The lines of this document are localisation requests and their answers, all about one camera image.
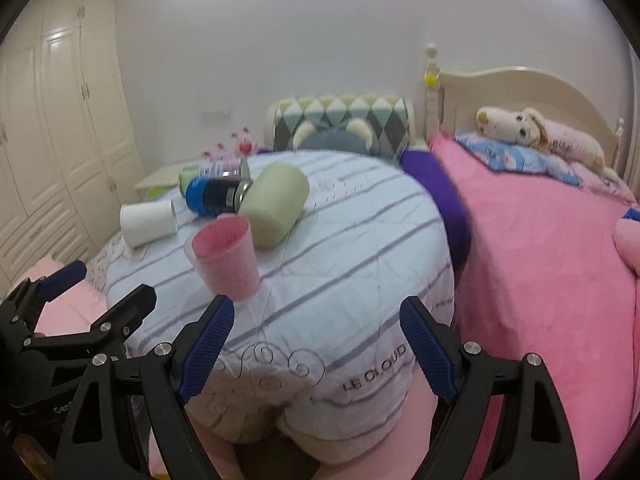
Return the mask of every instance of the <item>yellow ornament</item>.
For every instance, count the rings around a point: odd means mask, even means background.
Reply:
[[[425,73],[424,74],[424,85],[427,88],[435,88],[438,85],[438,74]]]

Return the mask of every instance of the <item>bedpost finial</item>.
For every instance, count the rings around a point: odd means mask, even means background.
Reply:
[[[438,57],[438,47],[435,43],[427,43],[424,46],[424,51],[427,53],[427,56],[431,59],[435,59]]]

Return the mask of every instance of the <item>pink bedsheet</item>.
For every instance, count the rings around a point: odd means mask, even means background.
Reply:
[[[464,340],[495,356],[542,355],[574,436],[580,478],[606,466],[630,427],[636,276],[612,230],[626,205],[537,176],[494,173],[453,140],[432,151],[468,208],[472,245],[456,290]],[[497,410],[472,462],[478,478]]]

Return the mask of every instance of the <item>bedside table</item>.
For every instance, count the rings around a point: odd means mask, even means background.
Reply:
[[[178,176],[180,175],[182,168],[186,168],[187,166],[194,166],[200,164],[200,162],[200,159],[188,160],[185,162],[174,162],[173,164],[163,166],[159,170],[156,170],[148,177],[137,183],[134,186],[134,189],[138,192],[141,202],[149,200],[153,198],[149,197],[149,192],[155,190],[156,188],[165,188],[166,190],[169,190],[172,187],[176,187],[178,185]]]

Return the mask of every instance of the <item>green cylindrical container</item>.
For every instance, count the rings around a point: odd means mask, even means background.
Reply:
[[[238,210],[251,224],[254,246],[277,246],[298,220],[308,196],[309,182],[295,166],[274,162],[264,168]]]

